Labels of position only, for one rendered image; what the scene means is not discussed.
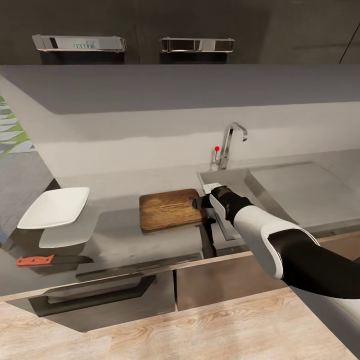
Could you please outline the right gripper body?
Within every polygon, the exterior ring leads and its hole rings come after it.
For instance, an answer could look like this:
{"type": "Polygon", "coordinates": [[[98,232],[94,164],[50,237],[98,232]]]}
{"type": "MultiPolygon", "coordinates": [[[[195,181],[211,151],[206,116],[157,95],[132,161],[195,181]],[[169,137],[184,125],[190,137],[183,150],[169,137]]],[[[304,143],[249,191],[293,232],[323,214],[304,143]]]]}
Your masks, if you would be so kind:
{"type": "Polygon", "coordinates": [[[204,208],[214,208],[214,207],[211,207],[209,206],[208,202],[207,202],[207,197],[208,195],[210,194],[207,194],[205,196],[201,196],[201,197],[196,197],[194,200],[195,200],[195,203],[196,203],[196,208],[197,209],[204,209],[204,208]]]}

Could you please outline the parer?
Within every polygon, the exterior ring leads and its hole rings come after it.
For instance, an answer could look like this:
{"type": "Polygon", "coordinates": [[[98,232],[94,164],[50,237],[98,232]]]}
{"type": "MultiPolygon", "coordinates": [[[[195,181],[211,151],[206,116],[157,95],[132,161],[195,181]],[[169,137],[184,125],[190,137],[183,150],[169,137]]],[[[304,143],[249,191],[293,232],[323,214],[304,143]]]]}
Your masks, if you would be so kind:
{"type": "Polygon", "coordinates": [[[78,263],[78,262],[90,262],[93,259],[88,256],[76,255],[76,256],[32,256],[24,258],[20,257],[16,261],[17,266],[32,266],[32,265],[51,265],[60,263],[78,263]]]}

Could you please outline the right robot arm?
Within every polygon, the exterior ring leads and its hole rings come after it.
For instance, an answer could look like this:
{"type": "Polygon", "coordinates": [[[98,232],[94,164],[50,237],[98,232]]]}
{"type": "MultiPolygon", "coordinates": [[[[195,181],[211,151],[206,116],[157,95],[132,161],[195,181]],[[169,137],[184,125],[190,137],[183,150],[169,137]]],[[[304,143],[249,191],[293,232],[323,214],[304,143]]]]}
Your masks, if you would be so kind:
{"type": "Polygon", "coordinates": [[[255,206],[226,185],[203,185],[193,208],[215,208],[263,270],[284,281],[360,360],[360,264],[321,247],[301,227],[255,206]]]}

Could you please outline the bowl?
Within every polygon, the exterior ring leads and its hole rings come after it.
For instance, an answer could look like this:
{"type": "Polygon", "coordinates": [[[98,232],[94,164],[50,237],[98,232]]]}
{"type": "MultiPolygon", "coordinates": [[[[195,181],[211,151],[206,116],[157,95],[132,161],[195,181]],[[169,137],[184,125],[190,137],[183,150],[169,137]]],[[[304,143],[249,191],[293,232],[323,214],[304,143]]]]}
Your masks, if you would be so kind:
{"type": "Polygon", "coordinates": [[[72,225],[83,212],[89,192],[89,187],[46,191],[31,205],[17,227],[37,230],[72,225]]]}

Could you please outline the cutting board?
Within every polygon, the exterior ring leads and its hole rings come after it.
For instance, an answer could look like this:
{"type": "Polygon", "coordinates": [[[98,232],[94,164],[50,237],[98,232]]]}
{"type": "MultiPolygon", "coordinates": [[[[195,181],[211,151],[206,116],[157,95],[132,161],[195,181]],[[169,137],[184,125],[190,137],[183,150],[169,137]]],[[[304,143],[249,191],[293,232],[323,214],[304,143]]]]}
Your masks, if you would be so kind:
{"type": "Polygon", "coordinates": [[[205,208],[193,208],[190,199],[200,197],[194,188],[142,195],[139,198],[140,228],[151,231],[204,221],[205,208]]]}

